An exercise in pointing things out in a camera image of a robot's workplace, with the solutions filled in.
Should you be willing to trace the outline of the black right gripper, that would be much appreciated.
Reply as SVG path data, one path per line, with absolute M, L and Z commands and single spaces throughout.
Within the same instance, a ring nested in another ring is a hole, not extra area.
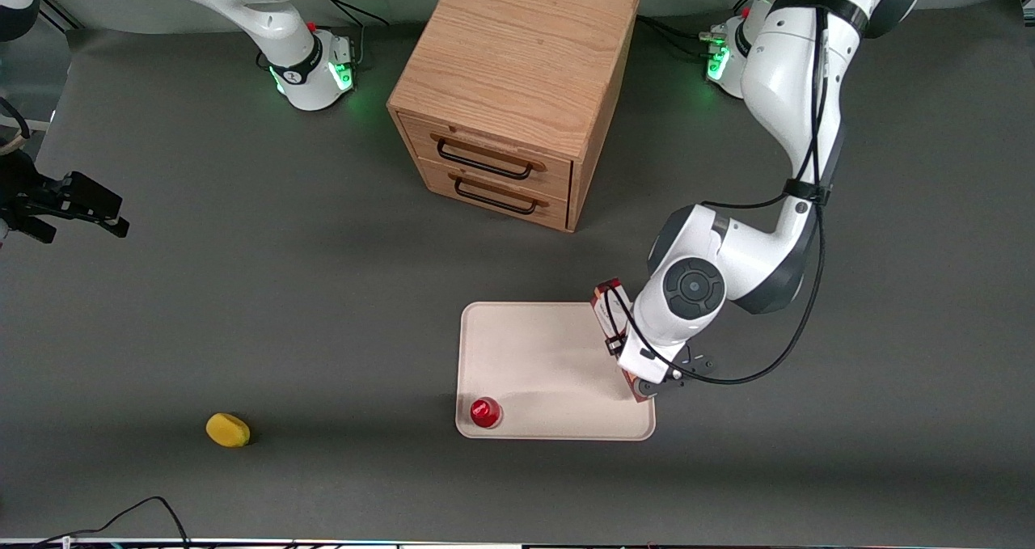
M 45 176 L 36 169 L 36 162 L 22 150 L 1 158 L 1 239 L 7 239 L 11 232 L 21 232 L 37 242 L 54 242 L 57 229 L 38 215 L 55 213 L 58 191 L 66 201 L 82 209 L 58 210 L 57 216 L 89 222 L 125 239 L 129 222 L 119 215 L 122 196 L 78 171 L 68 173 L 63 180 Z

